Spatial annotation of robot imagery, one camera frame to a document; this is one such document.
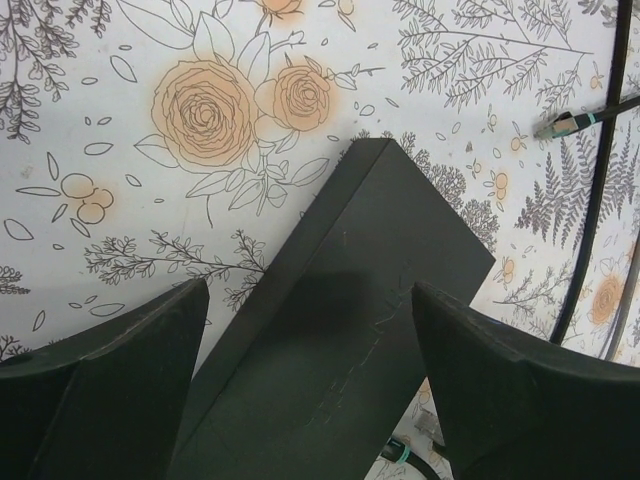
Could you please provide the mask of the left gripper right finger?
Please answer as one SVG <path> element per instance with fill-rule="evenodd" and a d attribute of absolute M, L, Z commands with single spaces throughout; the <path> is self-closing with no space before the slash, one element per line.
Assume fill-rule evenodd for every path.
<path fill-rule="evenodd" d="M 639 371 L 536 338 L 427 283 L 412 312 L 457 479 L 636 479 Z"/>

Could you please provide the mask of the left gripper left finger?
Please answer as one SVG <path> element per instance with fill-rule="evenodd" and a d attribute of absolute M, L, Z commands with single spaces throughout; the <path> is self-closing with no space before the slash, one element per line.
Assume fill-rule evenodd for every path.
<path fill-rule="evenodd" d="M 164 479 L 209 306 L 182 283 L 1 364 L 4 479 Z"/>

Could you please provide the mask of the floral tablecloth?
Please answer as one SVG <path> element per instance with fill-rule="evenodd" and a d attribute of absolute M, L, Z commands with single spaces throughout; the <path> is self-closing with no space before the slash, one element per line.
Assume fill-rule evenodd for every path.
<path fill-rule="evenodd" d="M 415 284 L 639 371 L 635 1 L 3 2 L 1 364 L 205 281 L 173 479 L 202 365 L 371 138 L 494 257 L 469 303 Z M 420 354 L 362 479 L 457 479 Z"/>

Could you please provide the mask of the black network switch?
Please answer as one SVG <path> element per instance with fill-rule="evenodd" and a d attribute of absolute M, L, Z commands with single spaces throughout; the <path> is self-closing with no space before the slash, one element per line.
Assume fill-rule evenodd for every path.
<path fill-rule="evenodd" d="M 202 365 L 173 479 L 362 479 L 425 377 L 411 290 L 494 257 L 402 147 L 351 144 Z"/>

